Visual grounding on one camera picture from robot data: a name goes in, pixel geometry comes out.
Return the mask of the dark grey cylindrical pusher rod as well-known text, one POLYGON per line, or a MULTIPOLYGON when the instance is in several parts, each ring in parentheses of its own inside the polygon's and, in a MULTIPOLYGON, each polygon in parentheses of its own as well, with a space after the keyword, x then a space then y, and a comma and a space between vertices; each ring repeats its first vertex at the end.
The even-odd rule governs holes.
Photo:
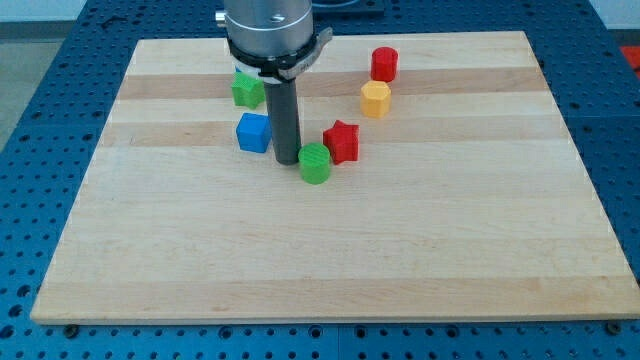
POLYGON ((264 87, 276 161, 294 165, 301 148, 296 83, 266 83, 264 87))

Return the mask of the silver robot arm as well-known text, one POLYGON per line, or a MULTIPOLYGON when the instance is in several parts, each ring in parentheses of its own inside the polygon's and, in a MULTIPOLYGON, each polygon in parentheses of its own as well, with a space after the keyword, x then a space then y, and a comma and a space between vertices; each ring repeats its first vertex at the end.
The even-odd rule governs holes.
POLYGON ((239 69, 264 82, 277 162, 297 163, 301 130, 296 78, 320 57, 333 29, 315 29, 311 0, 224 0, 214 19, 226 30, 239 69))

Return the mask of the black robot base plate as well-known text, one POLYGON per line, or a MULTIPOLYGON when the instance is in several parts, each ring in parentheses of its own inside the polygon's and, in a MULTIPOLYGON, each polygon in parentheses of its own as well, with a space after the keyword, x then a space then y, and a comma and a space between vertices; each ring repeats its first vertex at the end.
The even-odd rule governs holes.
POLYGON ((385 12, 385 0, 312 0, 315 16, 380 15, 385 12))

